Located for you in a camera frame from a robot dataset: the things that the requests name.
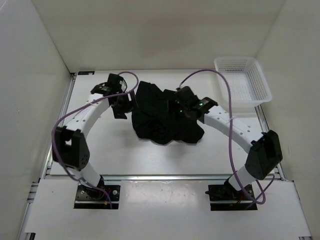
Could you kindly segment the black shorts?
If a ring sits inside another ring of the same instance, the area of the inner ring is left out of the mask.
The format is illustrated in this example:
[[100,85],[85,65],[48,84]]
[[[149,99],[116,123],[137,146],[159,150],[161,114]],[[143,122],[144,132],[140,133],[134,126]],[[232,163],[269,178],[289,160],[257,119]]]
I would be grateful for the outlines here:
[[141,81],[135,99],[137,108],[131,121],[138,138],[160,145],[171,141],[198,143],[205,131],[196,120],[187,118],[175,102],[173,90],[161,90],[157,85]]

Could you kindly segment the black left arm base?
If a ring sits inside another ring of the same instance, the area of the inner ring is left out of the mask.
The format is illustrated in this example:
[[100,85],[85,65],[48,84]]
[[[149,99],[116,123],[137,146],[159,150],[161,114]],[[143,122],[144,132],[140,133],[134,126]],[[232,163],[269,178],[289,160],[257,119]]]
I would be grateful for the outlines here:
[[90,190],[89,187],[79,184],[77,186],[74,209],[96,209],[96,210],[118,210],[121,186],[120,185],[105,185],[105,191],[109,194],[111,205],[107,196],[99,190]]

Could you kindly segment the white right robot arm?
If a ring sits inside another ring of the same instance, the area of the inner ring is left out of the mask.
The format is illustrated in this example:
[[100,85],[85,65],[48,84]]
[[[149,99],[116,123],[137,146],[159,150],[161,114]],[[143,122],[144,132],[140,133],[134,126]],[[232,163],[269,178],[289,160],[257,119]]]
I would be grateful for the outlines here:
[[254,181],[264,180],[283,159],[279,136],[275,131],[261,132],[231,118],[228,112],[208,97],[189,102],[169,100],[168,109],[172,114],[198,120],[220,131],[229,137],[230,147],[235,142],[247,153],[244,166],[224,182],[224,193],[230,200],[238,199],[243,188]]

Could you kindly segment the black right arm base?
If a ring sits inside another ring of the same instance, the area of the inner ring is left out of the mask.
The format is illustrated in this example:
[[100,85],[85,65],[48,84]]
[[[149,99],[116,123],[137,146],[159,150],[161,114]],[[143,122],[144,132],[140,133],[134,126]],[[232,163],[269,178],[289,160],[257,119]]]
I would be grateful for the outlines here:
[[252,201],[240,190],[232,193],[224,184],[208,185],[205,192],[209,196],[211,211],[256,211],[256,203]]

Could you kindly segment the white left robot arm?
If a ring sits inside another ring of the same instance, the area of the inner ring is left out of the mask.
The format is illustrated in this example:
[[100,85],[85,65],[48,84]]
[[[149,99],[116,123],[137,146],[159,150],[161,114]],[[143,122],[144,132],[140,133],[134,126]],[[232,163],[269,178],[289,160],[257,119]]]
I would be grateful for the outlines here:
[[71,179],[88,187],[87,194],[100,200],[105,194],[103,177],[89,163],[87,136],[99,117],[112,109],[115,118],[124,119],[136,105],[134,89],[125,91],[121,80],[117,86],[105,82],[96,85],[85,105],[61,117],[51,132],[52,157]]

